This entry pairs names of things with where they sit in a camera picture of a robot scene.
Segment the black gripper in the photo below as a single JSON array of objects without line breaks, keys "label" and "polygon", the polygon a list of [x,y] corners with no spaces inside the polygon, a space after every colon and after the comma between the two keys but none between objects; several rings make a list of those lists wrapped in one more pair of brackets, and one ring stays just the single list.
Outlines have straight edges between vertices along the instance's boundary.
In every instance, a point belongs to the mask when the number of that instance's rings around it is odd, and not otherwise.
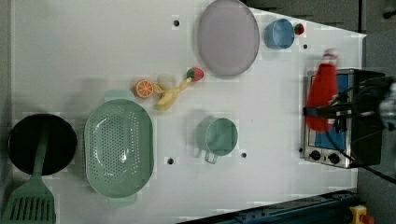
[{"label": "black gripper", "polygon": [[374,77],[359,85],[359,92],[351,105],[305,107],[305,117],[337,119],[350,118],[352,112],[359,119],[379,120],[389,131],[396,127],[396,90],[394,77]]}]

